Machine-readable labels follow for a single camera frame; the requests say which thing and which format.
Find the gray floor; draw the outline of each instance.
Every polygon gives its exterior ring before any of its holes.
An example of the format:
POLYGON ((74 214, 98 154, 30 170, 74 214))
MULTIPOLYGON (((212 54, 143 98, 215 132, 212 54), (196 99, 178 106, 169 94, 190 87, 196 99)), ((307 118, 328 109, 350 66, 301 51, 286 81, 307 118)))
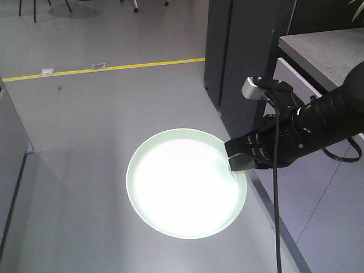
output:
MULTIPOLYGON (((129 1, 73 1, 73 18, 63 1, 53 0, 51 13, 43 1, 37 24, 30 8, 19 18, 16 3, 6 2, 2 77, 204 55, 206 0, 140 1, 138 14, 129 1), (83 9, 93 16, 78 18, 83 9)), ((190 63, 7 82, 36 152, 27 159, 0 272, 274 272, 273 223, 251 184, 234 223, 198 240, 158 233, 127 198, 127 165, 148 137, 188 127, 229 139, 203 88, 203 69, 190 63)), ((283 266, 298 272, 284 245, 283 266)))

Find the white plate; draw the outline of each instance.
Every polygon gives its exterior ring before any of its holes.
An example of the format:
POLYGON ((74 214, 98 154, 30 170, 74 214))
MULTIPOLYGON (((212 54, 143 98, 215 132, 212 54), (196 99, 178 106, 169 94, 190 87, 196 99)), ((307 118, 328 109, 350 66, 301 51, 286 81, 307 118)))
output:
POLYGON ((229 226, 246 198, 244 172, 232 172, 224 143, 194 129, 152 136, 130 160, 126 186, 139 216, 178 238, 203 238, 229 226))

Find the robotic arm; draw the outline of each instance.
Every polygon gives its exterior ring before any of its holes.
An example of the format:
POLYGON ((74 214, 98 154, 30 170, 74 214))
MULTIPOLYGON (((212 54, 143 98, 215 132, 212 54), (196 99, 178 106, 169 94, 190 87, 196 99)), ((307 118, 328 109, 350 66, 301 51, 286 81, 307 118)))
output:
MULTIPOLYGON (((249 77, 242 93, 279 109, 279 168, 364 131, 364 62, 342 86, 307 105, 282 81, 249 77)), ((275 124, 275 115, 267 115, 259 128, 225 143, 232 171, 273 168, 275 124)))

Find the gray countertop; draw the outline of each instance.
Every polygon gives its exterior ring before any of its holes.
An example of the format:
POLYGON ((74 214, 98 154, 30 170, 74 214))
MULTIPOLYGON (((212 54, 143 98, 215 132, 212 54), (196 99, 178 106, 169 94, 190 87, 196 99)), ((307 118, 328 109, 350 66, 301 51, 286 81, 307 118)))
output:
POLYGON ((364 28, 283 36, 279 47, 331 91, 364 61, 364 28))

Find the white cabinet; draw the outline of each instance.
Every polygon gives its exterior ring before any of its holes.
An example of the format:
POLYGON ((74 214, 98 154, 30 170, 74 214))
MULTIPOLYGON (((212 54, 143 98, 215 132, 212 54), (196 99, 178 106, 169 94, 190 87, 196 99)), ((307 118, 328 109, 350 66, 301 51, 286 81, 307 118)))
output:
MULTIPOLYGON (((283 59, 274 79, 292 85, 305 103, 320 95, 283 59)), ((357 156, 346 140, 328 150, 357 156)), ((273 200, 272 170, 256 173, 273 200)), ((317 151, 280 169, 278 187, 280 216, 313 273, 364 272, 364 159, 340 163, 317 151)))
MULTIPOLYGON (((281 58, 278 59, 274 79, 289 83, 305 104, 309 102, 310 96, 320 95, 281 58)), ((348 142, 343 141, 329 150, 343 156, 348 146, 348 142)), ((280 216, 296 243, 338 165, 338 161, 328 158, 322 151, 317 151, 296 160, 287 168, 279 169, 280 216)), ((257 170, 257 175, 273 200, 272 170, 257 170)))

